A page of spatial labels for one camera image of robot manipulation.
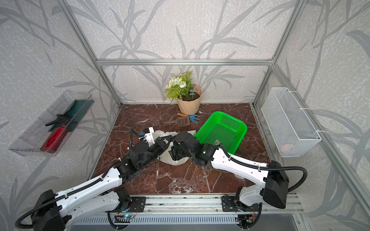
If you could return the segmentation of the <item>green perforated plastic basket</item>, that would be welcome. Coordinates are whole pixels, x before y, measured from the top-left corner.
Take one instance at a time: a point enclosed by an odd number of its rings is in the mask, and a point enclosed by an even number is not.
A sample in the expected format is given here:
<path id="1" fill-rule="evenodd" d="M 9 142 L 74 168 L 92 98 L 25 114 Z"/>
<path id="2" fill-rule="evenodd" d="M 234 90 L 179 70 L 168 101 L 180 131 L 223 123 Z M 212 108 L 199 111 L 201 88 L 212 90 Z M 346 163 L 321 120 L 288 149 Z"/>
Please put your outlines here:
<path id="1" fill-rule="evenodd" d="M 200 143 L 213 145 L 219 140 L 230 154 L 235 154 L 247 131 L 248 127 L 243 121 L 217 111 L 210 115 L 195 137 Z"/>

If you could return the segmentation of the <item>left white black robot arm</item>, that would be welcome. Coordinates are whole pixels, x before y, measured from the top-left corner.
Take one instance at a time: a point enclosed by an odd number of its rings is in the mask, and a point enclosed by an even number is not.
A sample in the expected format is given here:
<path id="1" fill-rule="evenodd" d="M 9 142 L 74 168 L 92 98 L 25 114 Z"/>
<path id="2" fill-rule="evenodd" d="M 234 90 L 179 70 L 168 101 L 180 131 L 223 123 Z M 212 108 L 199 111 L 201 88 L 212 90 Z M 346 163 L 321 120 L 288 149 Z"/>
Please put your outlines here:
<path id="1" fill-rule="evenodd" d="M 42 193 L 30 213 L 32 229 L 63 231 L 101 212 L 128 210 L 132 200 L 122 185 L 140 175 L 143 169 L 169 148 L 173 139 L 171 135 L 158 137 L 153 144 L 143 139 L 103 174 L 58 193 L 52 190 Z"/>

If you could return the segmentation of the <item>white printed plastic bag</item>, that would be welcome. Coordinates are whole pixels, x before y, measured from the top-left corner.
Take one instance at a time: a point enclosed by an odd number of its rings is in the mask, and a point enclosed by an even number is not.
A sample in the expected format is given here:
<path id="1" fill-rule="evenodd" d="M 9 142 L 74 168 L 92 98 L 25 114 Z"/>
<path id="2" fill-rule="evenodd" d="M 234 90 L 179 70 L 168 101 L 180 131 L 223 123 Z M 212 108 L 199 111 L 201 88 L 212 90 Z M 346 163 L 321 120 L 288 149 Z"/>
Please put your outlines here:
<path id="1" fill-rule="evenodd" d="M 164 132 L 164 131 L 161 131 L 161 130 L 157 130 L 157 131 L 154 131 L 154 132 L 151 133 L 151 138 L 150 138 L 150 141 L 148 143 L 149 144 L 154 144 L 154 141 L 158 137 L 164 137 L 164 136 L 168 136 L 168 135 L 175 136 L 178 133 L 179 132 Z M 179 160 L 173 160 L 171 155 L 170 155 L 170 151 L 171 151 L 172 147 L 173 147 L 173 142 L 171 142 L 169 147 L 164 151 L 164 153 L 159 156 L 159 161 L 161 161 L 163 163 L 166 163 L 166 164 L 169 164 L 169 165 L 172 165 L 172 166 L 179 166 L 179 165 L 182 165 L 182 164 L 186 163 L 189 160 L 188 157 L 181 157 Z"/>

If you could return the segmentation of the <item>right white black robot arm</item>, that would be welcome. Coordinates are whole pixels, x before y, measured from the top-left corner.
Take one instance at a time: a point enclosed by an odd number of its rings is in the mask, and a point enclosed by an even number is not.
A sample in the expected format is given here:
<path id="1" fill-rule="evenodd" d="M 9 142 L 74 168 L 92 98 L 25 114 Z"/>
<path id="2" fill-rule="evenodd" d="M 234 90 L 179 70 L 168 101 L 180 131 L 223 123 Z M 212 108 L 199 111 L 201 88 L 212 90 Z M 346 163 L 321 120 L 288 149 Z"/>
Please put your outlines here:
<path id="1" fill-rule="evenodd" d="M 289 178 L 278 162 L 267 164 L 234 156 L 220 141 L 200 143 L 186 131 L 175 135 L 171 142 L 169 153 L 173 159 L 188 157 L 196 165 L 224 170 L 253 182 L 253 186 L 237 190 L 237 203 L 250 207 L 265 202 L 275 208 L 286 208 Z"/>

